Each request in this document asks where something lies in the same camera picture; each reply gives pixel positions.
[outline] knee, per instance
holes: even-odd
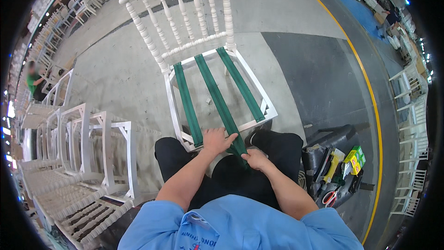
[[[285,139],[286,142],[291,142],[296,145],[300,145],[301,147],[304,144],[302,138],[298,136],[296,133],[284,133],[283,135],[285,136],[283,138]]]
[[[154,150],[157,152],[158,149],[164,148],[164,147],[172,147],[173,145],[181,145],[179,140],[173,137],[163,137],[156,141],[154,145]]]

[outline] red scissors handle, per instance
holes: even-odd
[[[325,207],[331,207],[336,202],[336,191],[330,191],[322,198],[322,203]]]

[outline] yellow tool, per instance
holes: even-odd
[[[344,161],[345,158],[345,153],[341,152],[338,149],[334,149],[334,151],[332,151],[330,153],[330,169],[328,171],[328,173],[324,176],[324,178],[322,179],[325,184],[323,185],[324,189],[327,187],[327,184],[331,183],[332,179],[333,179],[333,175],[336,172],[336,168],[337,166]]]

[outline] hand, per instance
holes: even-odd
[[[218,154],[228,149],[237,137],[237,133],[233,133],[225,139],[225,128],[208,129],[203,131],[203,150],[209,152],[216,157]]]
[[[264,173],[265,170],[274,166],[274,164],[258,149],[248,149],[248,154],[243,153],[241,157],[247,160],[248,165],[255,170]]]

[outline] green shirt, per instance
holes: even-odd
[[[34,81],[38,80],[40,78],[40,75],[38,74],[28,74],[26,77],[26,83],[28,84],[29,90],[31,91],[31,95],[34,94],[34,91],[36,90],[37,85],[34,85]]]

